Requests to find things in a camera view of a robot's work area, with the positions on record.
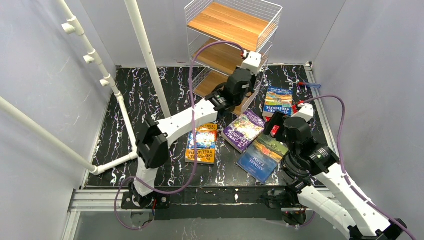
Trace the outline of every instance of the book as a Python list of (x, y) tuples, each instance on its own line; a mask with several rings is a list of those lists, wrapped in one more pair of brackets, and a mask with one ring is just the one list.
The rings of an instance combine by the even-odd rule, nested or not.
[[(214, 123), (203, 124), (196, 128), (197, 162), (199, 164), (215, 164), (217, 131), (218, 125)], [(194, 163), (195, 161), (193, 132), (188, 134), (185, 161), (187, 163)]]
[(242, 153), (264, 128), (265, 121), (249, 109), (227, 126), (221, 135)]
[(293, 91), (269, 86), (266, 92), (262, 116), (271, 118), (275, 112), (292, 115)]
[(261, 134), (240, 157), (237, 165), (265, 184), (288, 151), (281, 142)]
[[(271, 120), (270, 117), (266, 116), (265, 117), (265, 121), (269, 122)], [(275, 125), (272, 130), (271, 130), (271, 136), (274, 137), (277, 134), (278, 129), (280, 128), (280, 126)]]

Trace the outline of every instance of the wire shelf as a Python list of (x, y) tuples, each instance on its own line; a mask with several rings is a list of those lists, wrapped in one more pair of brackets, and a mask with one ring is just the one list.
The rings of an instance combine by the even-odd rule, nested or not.
[[(277, 31), (280, 23), (281, 18), (281, 12), (282, 7), (267, 2), (264, 0), (193, 0), (190, 2), (185, 8), (185, 18), (187, 25), (192, 21), (197, 15), (199, 15), (203, 10), (205, 10), (211, 3), (218, 3), (220, 5), (232, 8), (234, 10), (237, 10), (239, 12), (242, 12), (243, 14), (248, 14), (250, 16), (255, 17), (255, 19), (260, 19), (265, 21), (264, 23), (267, 24), (263, 29), (259, 28), (258, 32), (261, 30), (260, 34), (257, 36), (257, 39), (252, 39), (254, 42), (249, 43), (251, 46), (250, 50), (259, 52), (263, 49), (265, 44), (270, 40), (270, 38), (274, 35), (274, 33)], [(234, 39), (225, 39), (225, 36), (228, 36), (226, 34), (221, 36), (214, 36), (212, 33), (202, 32), (201, 34), (208, 35), (211, 38), (217, 39), (217, 40), (225, 40), (225, 41), (233, 41), (237, 42)]]
[[(262, 81), (265, 77), (264, 71), (267, 68), (269, 54), (273, 46), (273, 40), (271, 39), (275, 37), (275, 33), (279, 27), (282, 9), (281, 6), (265, 0), (193, 0), (184, 8), (187, 22), (189, 59), (192, 60), (193, 55), (202, 46), (208, 44), (208, 41), (212, 41), (212, 39), (236, 42), (248, 51), (255, 51), (262, 54), (260, 63), (261, 71), (257, 74), (254, 92), (249, 99), (243, 102), (241, 106), (242, 113), (247, 110), (260, 91)], [(234, 22), (233, 18), (236, 16), (245, 20), (244, 25), (242, 23), (241, 25), (238, 23), (232, 24)], [(231, 29), (241, 29), (241, 33), (234, 33)], [(233, 60), (229, 63), (229, 59), (233, 55), (232, 51), (227, 51), (223, 48), (216, 49), (216, 52), (209, 52), (209, 55), (203, 55), (202, 53), (196, 62), (205, 66), (205, 68), (193, 80), (193, 87), (195, 89), (198, 88), (212, 72), (218, 72), (223, 76), (231, 74), (232, 71), (230, 69), (233, 68), (234, 63), (232, 63)], [(219, 61), (217, 56), (224, 57), (225, 61)], [(204, 92), (204, 86), (206, 85), (201, 86), (201, 91), (200, 88), (198, 90)]]
[(193, 20), (199, 13), (201, 13), (213, 0), (193, 0), (184, 7), (185, 19), (187, 23)]
[(205, 67), (193, 80), (193, 89), (196, 89), (212, 71), (212, 69)]

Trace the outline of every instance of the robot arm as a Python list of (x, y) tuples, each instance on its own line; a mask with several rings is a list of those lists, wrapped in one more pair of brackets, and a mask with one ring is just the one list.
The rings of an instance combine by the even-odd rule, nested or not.
[[(315, 141), (307, 123), (311, 118), (296, 114), (285, 118), (282, 113), (274, 114), (272, 118), (279, 119), (278, 124), (271, 119), (270, 125), (265, 128), (265, 132), (269, 132), (274, 125), (280, 126), (276, 139), (285, 142), (289, 148), (283, 159), (283, 168), (294, 181), (287, 185), (284, 194), (289, 194), (290, 199), (296, 200), (295, 203), (317, 212), (347, 239), (397, 239), (402, 230), (371, 208), (367, 204), (371, 201), (369, 198), (364, 201), (356, 195), (352, 186), (366, 196), (352, 180), (351, 185), (347, 184), (337, 155), (326, 144)], [(311, 177), (316, 177), (328, 187), (344, 208), (319, 193), (312, 186)]]
[[(194, 106), (195, 126), (211, 123), (222, 115), (234, 111), (243, 102), (247, 93), (253, 93), (256, 75), (260, 70), (261, 54), (245, 52), (245, 60), (226, 83), (218, 85), (210, 95)], [(174, 116), (153, 120), (150, 116), (144, 119), (136, 132), (138, 169), (136, 177), (150, 187), (155, 186), (158, 168), (170, 157), (169, 147), (181, 136), (192, 130), (193, 108), (186, 109)], [(153, 192), (139, 181), (134, 181), (134, 190), (140, 197)]]

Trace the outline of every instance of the metal frame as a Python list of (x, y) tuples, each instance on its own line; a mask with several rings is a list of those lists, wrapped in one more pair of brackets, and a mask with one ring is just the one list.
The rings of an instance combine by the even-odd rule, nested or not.
[[(286, 66), (293, 64), (272, 64), (272, 66)], [(314, 75), (312, 73), (311, 67), (306, 64), (305, 70), (307, 79), (310, 83), (315, 83)], [(209, 68), (206, 68), (203, 71), (212, 71)], [(319, 96), (319, 91), (315, 88), (311, 88), (313, 97)], [(322, 101), (315, 101), (316, 110), (319, 115), (319, 118), (322, 123), (322, 128), (324, 129), (324, 134), (327, 139), (329, 146), (336, 152), (337, 146), (335, 139), (332, 134), (332, 130), (328, 123), (326, 112), (324, 111), (324, 107)], [(326, 187), (316, 188), (321, 194), (326, 196), (327, 198), (334, 201), (336, 204), (340, 205), (340, 202), (335, 198), (335, 196), (330, 192), (330, 190)], [(77, 226), (80, 219), (81, 212), (113, 212), (114, 211), (114, 202), (117, 194), (117, 190), (75, 190), (72, 199), (69, 205), (68, 216), (66, 220), (66, 226), (63, 232), (62, 240), (73, 240), (76, 234)], [(150, 213), (150, 209), (121, 209), (121, 201), (123, 194), (128, 192), (128, 190), (124, 189), (120, 192), (117, 200), (117, 211), (118, 212), (148, 212)], [(281, 208), (283, 212), (297, 212), (298, 208)]]
[[(314, 78), (314, 74), (312, 73), (312, 68), (309, 64), (305, 64), (305, 71), (306, 71), (306, 76), (307, 76), (307, 81), (309, 83), (313, 83), (315, 84), (315, 78)], [(318, 97), (320, 95), (320, 92), (318, 91), (317, 88), (310, 88), (312, 91), (312, 96)], [(324, 129), (324, 135), (325, 138), (327, 139), (327, 143), (328, 146), (337, 154), (339, 155), (339, 149), (337, 148), (337, 144), (336, 141), (334, 139), (333, 136), (333, 132), (330, 128), (330, 124), (329, 124), (329, 120), (327, 118), (327, 114), (326, 111), (324, 110), (324, 105), (323, 105), (323, 101), (321, 99), (318, 99), (315, 101), (315, 106), (316, 106), (316, 110), (318, 112), (319, 115), (319, 119), (321, 121), (322, 124), (322, 129)]]

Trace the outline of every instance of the floor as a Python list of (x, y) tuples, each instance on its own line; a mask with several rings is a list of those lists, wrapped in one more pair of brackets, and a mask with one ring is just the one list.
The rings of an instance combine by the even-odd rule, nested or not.
[[(201, 71), (194, 69), (194, 77)], [(172, 115), (187, 109), (190, 106), (188, 96), (188, 67), (159, 68), (159, 76), (162, 81), (163, 90), (167, 98)], [(267, 86), (293, 89), (295, 101), (305, 100), (312, 97), (312, 93), (305, 87), (293, 86), (285, 81), (306, 82), (307, 76), (301, 65), (270, 66), (265, 70), (260, 93), (257, 95), (250, 108), (258, 115), (262, 115), (262, 107)], [(128, 114), (132, 120), (133, 128), (137, 129), (137, 123), (144, 120), (146, 115), (152, 115), (154, 119), (162, 119), (161, 108), (155, 89), (146, 68), (123, 68), (117, 71), (116, 81), (121, 90)], [(216, 123), (223, 130), (228, 124), (236, 119), (229, 114)], [(311, 123), (313, 135), (319, 142), (325, 142), (323, 127), (316, 113)], [(178, 187), (182, 186), (192, 171), (192, 163), (185, 163), (185, 149), (187, 135), (181, 137), (169, 149), (170, 160), (162, 166), (157, 173), (156, 187)], [(217, 154), (215, 165), (200, 165), (197, 168), (192, 186), (197, 187), (262, 187), (253, 177), (238, 167), (235, 162), (239, 159), (238, 153), (222, 137), (217, 140)], [(93, 164), (102, 165), (112, 160), (127, 155), (130, 152), (128, 134), (124, 119), (115, 97), (111, 97), (104, 119), (97, 148), (93, 157)], [(121, 181), (129, 176), (134, 176), (137, 171), (137, 161), (128, 161), (105, 173), (95, 176), (90, 174), (85, 187), (88, 189), (117, 188)], [(284, 185), (284, 176), (281, 167), (276, 168), (267, 180), (266, 186)]]

